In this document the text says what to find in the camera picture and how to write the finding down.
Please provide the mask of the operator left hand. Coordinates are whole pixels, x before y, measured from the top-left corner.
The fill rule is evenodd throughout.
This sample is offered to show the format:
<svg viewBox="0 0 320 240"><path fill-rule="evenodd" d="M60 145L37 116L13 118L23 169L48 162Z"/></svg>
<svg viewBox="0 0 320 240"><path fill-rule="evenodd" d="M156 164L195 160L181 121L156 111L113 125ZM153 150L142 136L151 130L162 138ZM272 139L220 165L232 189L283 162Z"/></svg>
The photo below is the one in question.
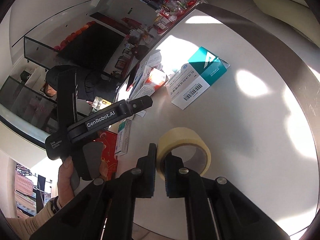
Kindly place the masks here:
<svg viewBox="0 0 320 240"><path fill-rule="evenodd" d="M59 168L58 181L57 181L57 191L58 207L64 207L74 198L74 192L71 186L71 177L73 175L74 165L72 157L66 158Z"/></svg>

